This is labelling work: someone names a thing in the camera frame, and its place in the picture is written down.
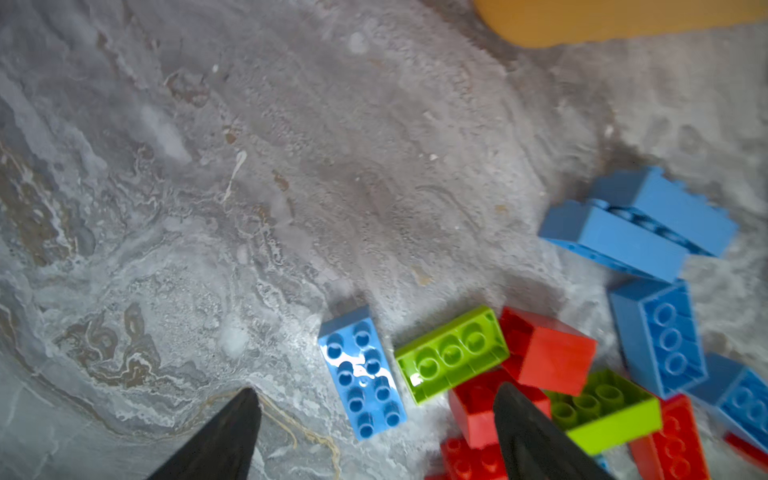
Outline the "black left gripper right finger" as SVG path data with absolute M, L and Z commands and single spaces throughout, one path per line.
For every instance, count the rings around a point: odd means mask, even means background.
M 513 384 L 499 387 L 493 412 L 508 478 L 612 478 Z

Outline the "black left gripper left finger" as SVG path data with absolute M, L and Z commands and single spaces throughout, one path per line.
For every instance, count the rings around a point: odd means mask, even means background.
M 149 479 L 245 480 L 261 418 L 256 391 L 241 390 Z

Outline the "red lego brick top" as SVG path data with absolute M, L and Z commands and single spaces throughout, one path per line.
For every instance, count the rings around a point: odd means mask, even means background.
M 510 356 L 502 368 L 521 385 L 579 395 L 598 342 L 558 319 L 506 306 L 499 324 Z

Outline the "blue lego brick pair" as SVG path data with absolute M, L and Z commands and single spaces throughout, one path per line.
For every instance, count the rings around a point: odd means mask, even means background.
M 672 283 L 688 256 L 723 256 L 737 230 L 725 209 L 645 167 L 599 177 L 584 201 L 551 207 L 538 236 L 610 269 Z

